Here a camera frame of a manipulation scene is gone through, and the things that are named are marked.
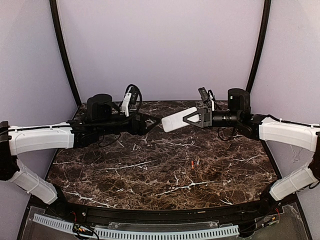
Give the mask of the white remote control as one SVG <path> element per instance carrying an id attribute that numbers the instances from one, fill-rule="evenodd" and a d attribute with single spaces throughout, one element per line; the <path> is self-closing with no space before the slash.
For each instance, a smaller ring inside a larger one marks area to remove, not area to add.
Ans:
<path id="1" fill-rule="evenodd" d="M 179 112 L 176 112 L 174 114 L 171 114 L 169 116 L 163 117 L 161 119 L 161 124 L 163 127 L 163 130 L 168 133 L 183 127 L 186 127 L 188 125 L 190 125 L 187 122 L 183 121 L 183 117 L 192 114 L 194 112 L 196 112 L 198 109 L 194 106 Z"/>

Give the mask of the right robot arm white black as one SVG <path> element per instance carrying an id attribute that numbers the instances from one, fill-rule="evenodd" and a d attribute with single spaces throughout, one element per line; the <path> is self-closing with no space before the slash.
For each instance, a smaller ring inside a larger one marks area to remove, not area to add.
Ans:
<path id="1" fill-rule="evenodd" d="M 261 141 L 273 141 L 297 146 L 313 153 L 310 163 L 273 183 L 266 199 L 279 202 L 286 196 L 320 180 L 320 127 L 281 120 L 270 114 L 252 114 L 250 93 L 240 89 L 228 90 L 226 110 L 215 110 L 212 91 L 198 89 L 203 107 L 183 116 L 183 122 L 199 128 L 235 128 L 241 135 Z"/>

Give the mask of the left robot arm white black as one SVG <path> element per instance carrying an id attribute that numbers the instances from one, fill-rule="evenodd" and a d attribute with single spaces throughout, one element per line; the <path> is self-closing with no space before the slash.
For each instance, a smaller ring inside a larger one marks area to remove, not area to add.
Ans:
<path id="1" fill-rule="evenodd" d="M 18 155 L 48 149 L 84 148 L 106 135 L 144 136 L 160 123 L 158 117 L 130 108 L 141 93 L 126 93 L 122 104 L 113 102 L 109 94 L 97 94 L 87 100 L 86 114 L 80 120 L 32 127 L 0 123 L 0 179 L 11 182 L 36 196 L 47 205 L 65 203 L 61 189 L 32 172 Z"/>

